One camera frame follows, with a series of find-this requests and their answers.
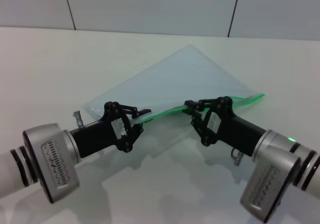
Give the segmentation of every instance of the green glass edge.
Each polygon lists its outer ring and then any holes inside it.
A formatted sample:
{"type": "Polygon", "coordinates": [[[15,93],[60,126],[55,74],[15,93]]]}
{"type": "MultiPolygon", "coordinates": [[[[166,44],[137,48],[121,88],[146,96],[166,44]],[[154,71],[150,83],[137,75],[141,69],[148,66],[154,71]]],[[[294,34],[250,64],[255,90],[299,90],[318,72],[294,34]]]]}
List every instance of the green glass edge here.
{"type": "MultiPolygon", "coordinates": [[[[238,108],[238,107],[243,107],[243,106],[247,106],[247,105],[250,105],[256,101],[258,101],[259,99],[263,98],[265,96],[265,94],[263,93],[260,93],[259,95],[257,96],[254,96],[254,97],[248,97],[248,98],[243,98],[243,97],[239,97],[239,96],[230,96],[233,100],[239,100],[241,101],[241,103],[239,104],[233,104],[232,107],[233,108],[238,108]]],[[[149,116],[147,117],[146,119],[143,119],[141,122],[139,123],[145,123],[145,122],[149,122],[153,119],[156,119],[156,118],[159,118],[159,117],[162,117],[162,116],[166,116],[166,115],[169,115],[169,114],[173,114],[173,113],[179,113],[179,112],[182,112],[183,110],[186,110],[188,109],[188,107],[186,106],[182,106],[182,107],[177,107],[177,108],[174,108],[174,109],[170,109],[170,110],[166,110],[164,112],[161,112],[159,114],[156,114],[156,115],[153,115],[153,116],[149,116]]]]}

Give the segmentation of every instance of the ventilation grille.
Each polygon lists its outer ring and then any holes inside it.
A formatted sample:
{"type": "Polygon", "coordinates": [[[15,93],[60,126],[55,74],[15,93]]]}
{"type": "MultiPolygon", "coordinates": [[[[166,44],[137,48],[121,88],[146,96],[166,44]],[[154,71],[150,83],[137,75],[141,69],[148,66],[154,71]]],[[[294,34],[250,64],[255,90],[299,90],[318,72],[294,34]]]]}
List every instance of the ventilation grille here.
{"type": "Polygon", "coordinates": [[[277,181],[279,171],[272,165],[267,165],[256,179],[256,185],[249,197],[249,202],[256,207],[262,207],[268,192],[272,189],[272,185],[277,181]]]}
{"type": "Polygon", "coordinates": [[[56,186],[66,185],[70,180],[70,176],[65,160],[60,153],[58,142],[56,140],[49,141],[42,146],[42,151],[46,157],[56,186]]]}

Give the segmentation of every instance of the black ring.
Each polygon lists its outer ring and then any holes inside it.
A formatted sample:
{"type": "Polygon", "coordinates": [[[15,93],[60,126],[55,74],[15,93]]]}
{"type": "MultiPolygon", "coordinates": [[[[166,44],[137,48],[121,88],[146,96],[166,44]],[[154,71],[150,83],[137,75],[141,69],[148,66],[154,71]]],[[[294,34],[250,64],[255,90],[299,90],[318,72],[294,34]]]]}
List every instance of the black ring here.
{"type": "Polygon", "coordinates": [[[32,166],[31,160],[30,160],[30,158],[29,158],[29,156],[27,154],[26,148],[23,145],[20,146],[19,148],[20,148],[21,153],[22,153],[22,155],[24,157],[26,165],[28,166],[28,169],[30,171],[33,183],[37,183],[38,182],[38,177],[37,177],[37,174],[36,174],[36,171],[35,171],[34,167],[32,166]]]}
{"type": "Polygon", "coordinates": [[[314,155],[317,152],[315,150],[312,150],[309,152],[308,156],[306,157],[306,159],[303,161],[301,168],[298,172],[298,174],[296,175],[296,178],[294,179],[293,185],[296,187],[298,185],[298,183],[301,180],[302,175],[304,174],[305,170],[307,169],[311,159],[314,157],[314,155]]]}
{"type": "Polygon", "coordinates": [[[318,159],[313,164],[313,167],[309,171],[309,174],[306,176],[306,179],[304,180],[304,183],[303,183],[303,185],[301,187],[302,191],[305,191],[307,189],[307,187],[308,187],[312,177],[314,176],[316,170],[318,169],[319,165],[320,165],[320,156],[318,157],[318,159]]]}
{"type": "Polygon", "coordinates": [[[20,157],[18,156],[17,152],[15,149],[12,149],[11,151],[11,154],[19,168],[19,171],[20,171],[20,175],[21,175],[21,179],[22,179],[22,182],[24,184],[25,187],[28,187],[29,186],[29,182],[28,182],[28,179],[27,179],[27,175],[26,175],[26,171],[25,171],[25,168],[24,168],[24,165],[22,164],[22,161],[20,160],[20,157]]]}
{"type": "Polygon", "coordinates": [[[295,153],[295,151],[298,149],[300,145],[301,145],[300,143],[296,142],[295,144],[293,144],[289,152],[295,153]]]}

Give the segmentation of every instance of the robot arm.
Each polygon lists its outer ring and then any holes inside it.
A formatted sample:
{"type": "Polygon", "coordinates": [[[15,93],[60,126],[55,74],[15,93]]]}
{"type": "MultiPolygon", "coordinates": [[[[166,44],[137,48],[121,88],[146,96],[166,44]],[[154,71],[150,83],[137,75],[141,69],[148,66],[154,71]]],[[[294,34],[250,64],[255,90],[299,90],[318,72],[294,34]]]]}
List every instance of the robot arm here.
{"type": "Polygon", "coordinates": [[[236,116],[232,103],[228,96],[198,102],[189,100],[185,102],[189,107],[185,112],[192,116],[191,125],[204,146],[220,140],[239,150],[238,158],[233,157],[236,165],[243,154],[257,163],[240,203],[266,223],[289,184],[320,199],[320,155],[292,138],[236,116]],[[209,111],[202,120],[200,112],[205,108],[209,111]]]}
{"type": "Polygon", "coordinates": [[[25,146],[0,155],[0,198],[39,181],[50,203],[66,197],[80,186],[75,165],[112,145],[130,152],[144,129],[142,123],[131,125],[127,115],[135,119],[149,112],[107,102],[103,117],[88,125],[75,111],[75,130],[61,130],[57,123],[25,130],[25,146]]]}

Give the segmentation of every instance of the screw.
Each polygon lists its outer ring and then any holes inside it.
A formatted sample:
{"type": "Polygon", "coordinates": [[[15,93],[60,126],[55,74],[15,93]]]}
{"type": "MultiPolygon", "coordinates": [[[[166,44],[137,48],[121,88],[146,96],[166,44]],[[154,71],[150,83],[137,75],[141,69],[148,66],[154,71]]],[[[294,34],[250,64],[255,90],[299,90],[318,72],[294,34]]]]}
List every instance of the screw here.
{"type": "Polygon", "coordinates": [[[77,124],[78,128],[83,128],[84,122],[82,121],[80,111],[77,110],[77,111],[73,112],[73,116],[75,117],[76,124],[77,124]]]}

